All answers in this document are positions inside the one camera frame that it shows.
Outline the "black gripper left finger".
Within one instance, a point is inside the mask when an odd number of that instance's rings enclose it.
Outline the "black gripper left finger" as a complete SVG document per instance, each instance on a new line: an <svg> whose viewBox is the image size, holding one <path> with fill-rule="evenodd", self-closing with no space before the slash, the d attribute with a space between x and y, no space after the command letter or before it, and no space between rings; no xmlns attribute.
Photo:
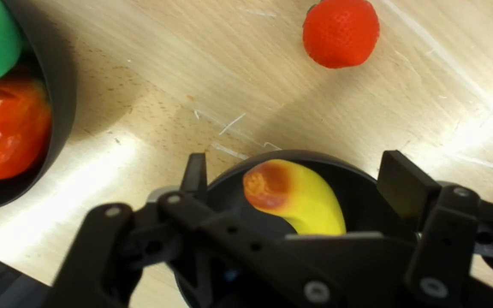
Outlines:
<svg viewBox="0 0 493 308"><path fill-rule="evenodd" d="M180 190L193 196L203 196L207 193L207 164L202 152L188 155Z"/></svg>

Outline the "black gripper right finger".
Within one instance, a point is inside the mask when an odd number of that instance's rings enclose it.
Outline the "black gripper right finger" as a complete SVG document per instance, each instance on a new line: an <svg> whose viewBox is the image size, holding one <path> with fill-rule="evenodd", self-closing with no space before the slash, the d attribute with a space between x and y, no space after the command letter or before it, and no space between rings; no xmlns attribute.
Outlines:
<svg viewBox="0 0 493 308"><path fill-rule="evenodd" d="M400 150L382 154L376 190L402 224L417 232L433 208L441 184Z"/></svg>

